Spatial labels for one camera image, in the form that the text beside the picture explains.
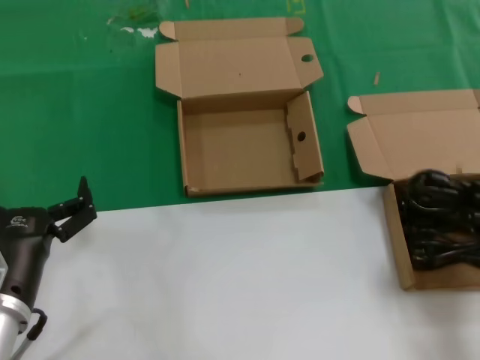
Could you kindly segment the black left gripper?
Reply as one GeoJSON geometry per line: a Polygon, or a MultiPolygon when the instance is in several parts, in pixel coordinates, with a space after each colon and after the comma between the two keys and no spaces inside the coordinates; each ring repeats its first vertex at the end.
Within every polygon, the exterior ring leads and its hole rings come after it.
{"type": "Polygon", "coordinates": [[[53,238],[73,238],[97,218],[87,178],[79,181],[76,198],[50,206],[1,208],[1,255],[7,273],[1,293],[19,300],[35,300],[53,238]],[[64,223],[53,227],[56,221],[64,223]]]}

